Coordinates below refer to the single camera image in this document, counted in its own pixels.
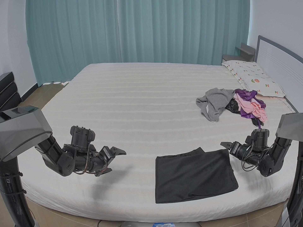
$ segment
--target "tile floor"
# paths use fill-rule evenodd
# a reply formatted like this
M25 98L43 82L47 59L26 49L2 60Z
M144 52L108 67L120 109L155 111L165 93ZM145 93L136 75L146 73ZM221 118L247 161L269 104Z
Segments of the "tile floor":
M33 105L43 108L60 90L63 89L62 84L48 84L36 89L24 102L20 105ZM97 227L96 219L84 218L62 213L52 210L38 204L33 203L28 199L28 206L35 218L39 222L40 227ZM211 221L199 222L201 227L274 227L277 223L283 209L283 203L279 203L267 208L253 211L248 214L243 214L230 218L216 219ZM122 224L121 221L106 221L100 222L99 227L118 227ZM0 198L0 226L13 227L13 221Z

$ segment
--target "fitted sheet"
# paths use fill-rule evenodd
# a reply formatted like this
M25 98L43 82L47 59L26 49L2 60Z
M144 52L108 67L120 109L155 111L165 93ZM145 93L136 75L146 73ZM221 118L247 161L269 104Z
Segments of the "fitted sheet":
M61 147L70 143L72 125L91 128L97 150L103 145L127 152L112 161L112 172L100 177L72 173L62 177L44 165L31 148L18 156L26 196L43 206L83 217L144 221L192 222L231 217L270 206L289 197L298 142L293 141L282 169L263 177L244 172L230 156L239 184L235 191L206 199L155 203L155 159L201 147L222 149L221 141L244 143L256 127L250 119L225 110L208 121L195 100L211 88L240 88L223 66L168 63L105 63L85 67L42 109ZM260 97L267 105L272 144L284 99Z

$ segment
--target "curtain fold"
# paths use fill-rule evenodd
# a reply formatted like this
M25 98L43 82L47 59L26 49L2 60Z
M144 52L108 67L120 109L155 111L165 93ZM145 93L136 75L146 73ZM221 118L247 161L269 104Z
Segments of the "curtain fold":
M38 84L90 63L220 65L247 43L250 0L26 0Z

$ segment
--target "purple satin cloth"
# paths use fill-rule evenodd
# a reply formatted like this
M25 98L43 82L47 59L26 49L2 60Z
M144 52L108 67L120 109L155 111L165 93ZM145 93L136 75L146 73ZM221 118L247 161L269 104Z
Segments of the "purple satin cloth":
M235 93L237 93L245 101L250 101L253 98L261 105L261 108L266 108L266 104L262 100L256 99L257 91L255 91L255 90L252 90L251 92L249 92L244 89L236 89ZM240 114L241 114L241 117L243 117L243 118L256 119L256 117L252 113L247 113L242 108L240 110Z

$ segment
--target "baseboard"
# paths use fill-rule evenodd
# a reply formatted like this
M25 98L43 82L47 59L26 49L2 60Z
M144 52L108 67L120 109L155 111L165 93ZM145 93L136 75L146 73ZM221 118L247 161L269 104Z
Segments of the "baseboard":
M31 95L37 88L38 88L38 83L33 85L31 89L29 89L26 93L24 93L24 95L21 97L22 102L24 102L25 99L27 99L29 95Z

